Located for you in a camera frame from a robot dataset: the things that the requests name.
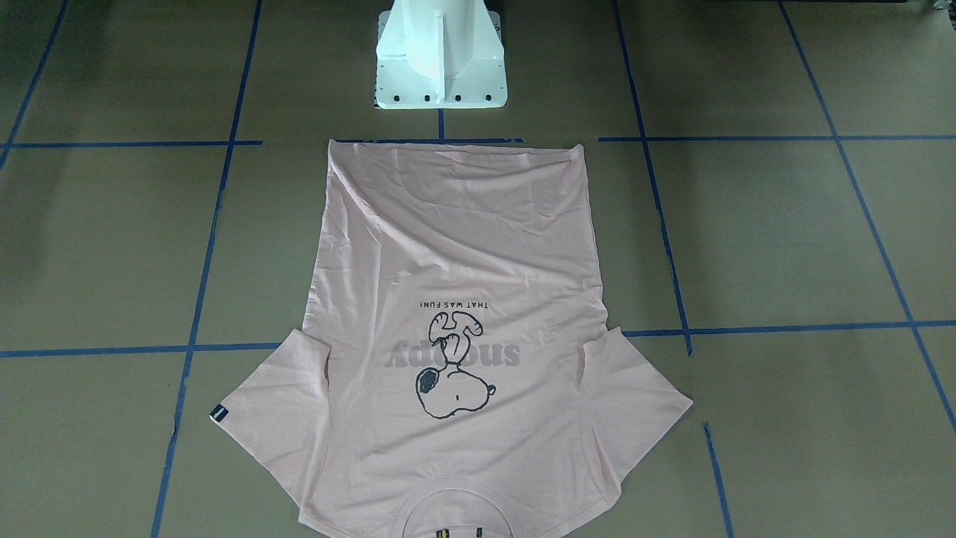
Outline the pink Snoopy t-shirt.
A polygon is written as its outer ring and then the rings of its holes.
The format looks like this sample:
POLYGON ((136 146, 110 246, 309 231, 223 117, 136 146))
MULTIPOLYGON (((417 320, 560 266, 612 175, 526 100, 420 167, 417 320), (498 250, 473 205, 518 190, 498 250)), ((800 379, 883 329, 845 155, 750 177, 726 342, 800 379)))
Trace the pink Snoopy t-shirt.
POLYGON ((211 413, 328 537, 563 537, 690 408, 609 328, 584 151, 331 142, 301 327, 211 413))

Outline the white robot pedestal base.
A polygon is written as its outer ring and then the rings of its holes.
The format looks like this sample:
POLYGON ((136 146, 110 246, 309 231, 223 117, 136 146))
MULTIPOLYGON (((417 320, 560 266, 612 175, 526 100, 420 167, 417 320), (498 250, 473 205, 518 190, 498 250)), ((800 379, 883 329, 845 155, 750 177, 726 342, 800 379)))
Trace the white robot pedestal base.
POLYGON ((376 107, 504 107, 500 15, 484 1, 395 1, 378 16, 376 107))

